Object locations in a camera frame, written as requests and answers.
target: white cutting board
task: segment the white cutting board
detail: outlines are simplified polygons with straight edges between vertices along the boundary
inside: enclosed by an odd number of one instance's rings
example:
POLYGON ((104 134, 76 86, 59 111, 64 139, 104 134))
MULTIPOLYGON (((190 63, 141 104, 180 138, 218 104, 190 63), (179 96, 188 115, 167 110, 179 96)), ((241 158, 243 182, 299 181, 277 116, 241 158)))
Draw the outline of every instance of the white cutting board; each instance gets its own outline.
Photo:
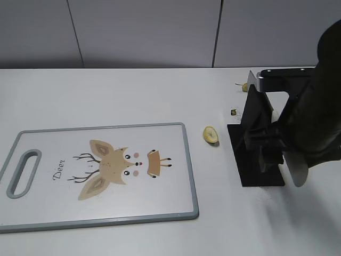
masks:
MULTIPOLYGON (((23 191, 26 184, 20 186, 14 194, 23 191)), ((185 127, 182 123, 166 123, 21 132, 0 173, 0 204, 0 232, 196 218, 199 210, 185 127), (87 162, 91 158, 76 157, 90 153, 101 161, 98 154, 108 154, 99 146, 96 155, 91 140, 106 142, 113 150, 128 147, 123 150, 123 160, 116 158, 110 163, 110 170, 122 171, 114 182, 121 179, 125 185, 109 181, 102 192, 94 195, 93 191, 102 187, 100 182, 92 184, 92 195, 84 199, 80 198, 83 188, 93 177, 102 175, 104 167, 87 162), (23 196, 10 198, 7 189, 18 162, 32 149, 41 152, 41 159, 31 186, 23 196), (147 154, 151 150, 158 151, 160 158, 171 158, 161 162, 171 166, 161 166, 160 175, 154 178, 147 174, 147 154), (133 165, 123 171, 120 164, 125 161, 133 165), (83 183, 74 183, 82 179, 68 180, 87 177, 86 172, 98 169, 83 183)))

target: small food piece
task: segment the small food piece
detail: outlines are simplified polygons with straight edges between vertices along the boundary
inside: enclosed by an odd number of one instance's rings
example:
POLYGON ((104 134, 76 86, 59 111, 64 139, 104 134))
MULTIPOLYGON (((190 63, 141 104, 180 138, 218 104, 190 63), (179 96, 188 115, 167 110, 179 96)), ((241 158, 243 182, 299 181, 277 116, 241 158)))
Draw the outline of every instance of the small food piece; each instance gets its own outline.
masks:
POLYGON ((217 143, 219 141, 218 133, 212 126, 204 129, 204 140, 208 143, 217 143))
POLYGON ((243 92, 247 92, 247 83, 243 84, 241 89, 243 92))
POLYGON ((247 83, 244 83, 244 84, 237 84, 237 83, 235 83, 235 85, 240 85, 240 86, 242 86, 242 87, 241 87, 241 90, 242 90, 243 92, 247 92, 247 83))

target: cutting board handle hole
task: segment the cutting board handle hole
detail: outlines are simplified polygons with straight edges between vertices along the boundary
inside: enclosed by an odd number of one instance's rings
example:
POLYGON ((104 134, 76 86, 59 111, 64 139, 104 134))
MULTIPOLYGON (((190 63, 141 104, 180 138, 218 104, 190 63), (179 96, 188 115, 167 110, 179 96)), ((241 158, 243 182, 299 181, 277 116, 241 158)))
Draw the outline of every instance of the cutting board handle hole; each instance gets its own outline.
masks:
POLYGON ((41 157, 42 152, 38 149, 31 149, 22 154, 7 188, 9 198, 20 198, 29 191, 41 157))

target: gray wall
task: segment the gray wall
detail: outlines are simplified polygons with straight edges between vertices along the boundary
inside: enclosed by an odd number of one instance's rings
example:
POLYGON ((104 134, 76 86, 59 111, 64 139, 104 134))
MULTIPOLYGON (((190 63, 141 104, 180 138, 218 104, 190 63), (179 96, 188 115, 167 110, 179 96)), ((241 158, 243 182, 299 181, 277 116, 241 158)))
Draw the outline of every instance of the gray wall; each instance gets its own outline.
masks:
MULTIPOLYGON (((220 3, 0 0, 0 68, 211 67, 220 3)), ((315 65, 339 19, 341 0, 225 0, 214 66, 315 65)))
POLYGON ((214 66, 316 65, 318 40, 339 19, 340 0, 225 0, 214 66))
POLYGON ((66 1, 0 0, 0 68, 80 68, 66 1))
POLYGON ((69 0, 86 68, 211 67, 220 0, 69 0))

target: banana slice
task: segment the banana slice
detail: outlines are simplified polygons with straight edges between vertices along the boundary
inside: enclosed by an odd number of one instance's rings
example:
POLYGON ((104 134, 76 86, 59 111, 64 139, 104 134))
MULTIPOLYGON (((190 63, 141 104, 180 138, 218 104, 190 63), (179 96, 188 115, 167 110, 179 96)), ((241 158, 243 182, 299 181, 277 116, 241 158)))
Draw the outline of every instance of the banana slice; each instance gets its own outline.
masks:
POLYGON ((208 143, 217 143, 219 141, 218 133, 212 126, 204 129, 204 140, 208 143))

